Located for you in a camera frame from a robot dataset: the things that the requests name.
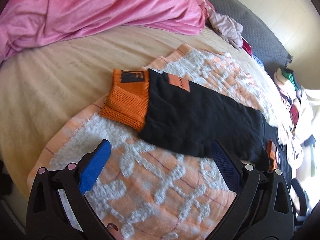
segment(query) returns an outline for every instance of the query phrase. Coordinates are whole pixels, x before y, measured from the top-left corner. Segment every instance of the beige bedsheet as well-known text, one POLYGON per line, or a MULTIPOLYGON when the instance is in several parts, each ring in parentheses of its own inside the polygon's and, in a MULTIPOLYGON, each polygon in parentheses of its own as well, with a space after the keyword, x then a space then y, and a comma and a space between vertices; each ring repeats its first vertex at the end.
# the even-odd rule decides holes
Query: beige bedsheet
POLYGON ((208 28, 198 36, 185 36, 120 26, 25 50, 4 62, 0 69, 0 152, 18 189, 28 197, 27 176, 41 151, 70 118, 108 92, 113 68, 136 70, 183 43, 230 52, 272 99, 274 113, 269 123, 280 120, 285 134, 290 117, 279 93, 245 51, 237 51, 208 28))

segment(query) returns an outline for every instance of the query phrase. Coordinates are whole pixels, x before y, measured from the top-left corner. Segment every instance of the orange label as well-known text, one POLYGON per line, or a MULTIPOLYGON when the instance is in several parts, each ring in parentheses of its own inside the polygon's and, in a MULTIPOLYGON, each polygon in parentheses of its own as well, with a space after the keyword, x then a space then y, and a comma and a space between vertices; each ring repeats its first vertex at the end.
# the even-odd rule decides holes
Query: orange label
POLYGON ((188 92, 190 92, 189 81, 185 78, 180 78, 178 76, 168 74, 169 84, 180 87, 188 92))

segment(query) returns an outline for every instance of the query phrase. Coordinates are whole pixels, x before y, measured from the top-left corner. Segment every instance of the green cloth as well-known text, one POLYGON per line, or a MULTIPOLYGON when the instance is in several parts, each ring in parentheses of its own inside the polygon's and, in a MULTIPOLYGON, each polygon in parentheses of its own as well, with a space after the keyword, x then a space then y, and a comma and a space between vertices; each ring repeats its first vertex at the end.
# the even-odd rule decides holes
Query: green cloth
POLYGON ((310 145, 310 153, 311 153, 311 177, 315 176, 316 174, 316 166, 315 166, 315 156, 313 152, 314 148, 313 145, 310 145))
POLYGON ((295 84, 294 81, 293 81, 293 76, 292 76, 292 74, 291 74, 291 73, 287 73, 287 72, 284 71, 283 69, 281 70, 281 73, 282 73, 282 75, 283 75, 285 78, 289 79, 289 81, 292 83, 292 85, 294 85, 294 90, 297 91, 298 88, 297 88, 296 84, 295 84))

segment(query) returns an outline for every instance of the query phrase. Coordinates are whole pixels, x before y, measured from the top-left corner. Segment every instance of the metal screw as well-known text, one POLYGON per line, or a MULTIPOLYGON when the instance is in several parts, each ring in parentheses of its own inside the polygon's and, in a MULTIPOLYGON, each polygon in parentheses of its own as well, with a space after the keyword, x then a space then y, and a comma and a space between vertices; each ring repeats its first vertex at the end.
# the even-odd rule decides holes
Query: metal screw
POLYGON ((68 165, 68 170, 74 170, 75 168, 76 168, 76 164, 75 163, 70 163, 69 165, 68 165))
POLYGON ((282 171, 281 170, 279 170, 279 169, 276 169, 276 174, 278 174, 278 175, 281 175, 282 174, 282 171))
POLYGON ((245 167, 245 169, 248 170, 248 171, 252 171, 252 170, 253 170, 253 166, 252 166, 251 164, 249 164, 249 163, 246 164, 244 167, 245 167))
POLYGON ((38 170, 38 173, 39 174, 42 174, 45 172, 45 167, 41 167, 39 170, 38 170))

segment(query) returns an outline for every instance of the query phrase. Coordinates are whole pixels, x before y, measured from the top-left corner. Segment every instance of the orange sock cuff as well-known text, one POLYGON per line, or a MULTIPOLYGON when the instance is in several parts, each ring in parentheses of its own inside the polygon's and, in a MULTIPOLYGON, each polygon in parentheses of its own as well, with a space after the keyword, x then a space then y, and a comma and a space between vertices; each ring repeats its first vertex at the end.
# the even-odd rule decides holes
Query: orange sock cuff
POLYGON ((267 145, 267 152, 270 159, 270 172, 274 171, 278 168, 278 164, 276 162, 276 152, 277 152, 277 146, 272 140, 269 140, 267 145))
POLYGON ((149 103, 149 72, 113 70, 113 84, 100 115, 141 131, 149 103))

